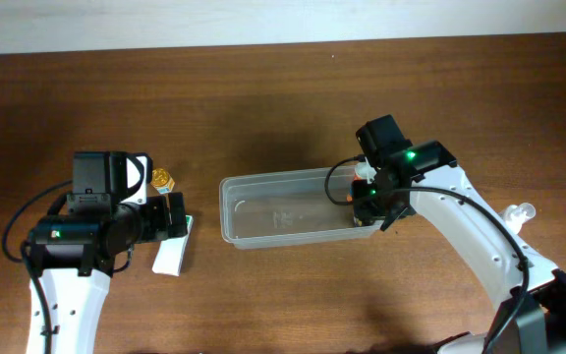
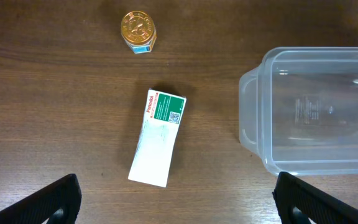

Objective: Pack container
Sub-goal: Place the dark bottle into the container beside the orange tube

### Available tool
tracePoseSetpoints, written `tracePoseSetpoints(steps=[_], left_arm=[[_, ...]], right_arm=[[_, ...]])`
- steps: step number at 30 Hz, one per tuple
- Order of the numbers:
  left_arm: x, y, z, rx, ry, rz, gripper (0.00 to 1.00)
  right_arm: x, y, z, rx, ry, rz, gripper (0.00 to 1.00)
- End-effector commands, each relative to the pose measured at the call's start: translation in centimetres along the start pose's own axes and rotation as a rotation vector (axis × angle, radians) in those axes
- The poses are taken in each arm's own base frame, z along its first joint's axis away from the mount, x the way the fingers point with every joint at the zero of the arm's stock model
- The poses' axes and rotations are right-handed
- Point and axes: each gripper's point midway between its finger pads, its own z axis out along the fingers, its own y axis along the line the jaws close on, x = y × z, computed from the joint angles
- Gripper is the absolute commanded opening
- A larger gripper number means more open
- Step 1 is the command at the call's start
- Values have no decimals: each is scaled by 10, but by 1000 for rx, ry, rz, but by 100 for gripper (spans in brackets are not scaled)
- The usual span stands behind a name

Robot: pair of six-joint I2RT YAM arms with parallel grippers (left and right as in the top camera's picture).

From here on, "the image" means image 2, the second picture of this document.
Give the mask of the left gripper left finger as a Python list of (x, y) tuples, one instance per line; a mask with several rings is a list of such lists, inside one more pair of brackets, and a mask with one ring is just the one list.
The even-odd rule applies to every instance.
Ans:
[(0, 223), (74, 223), (81, 206), (75, 174), (68, 174), (0, 211)]

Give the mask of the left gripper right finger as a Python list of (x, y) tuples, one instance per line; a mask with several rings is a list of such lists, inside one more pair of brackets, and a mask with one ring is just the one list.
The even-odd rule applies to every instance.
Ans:
[(358, 223), (358, 209), (287, 172), (272, 194), (282, 223)]

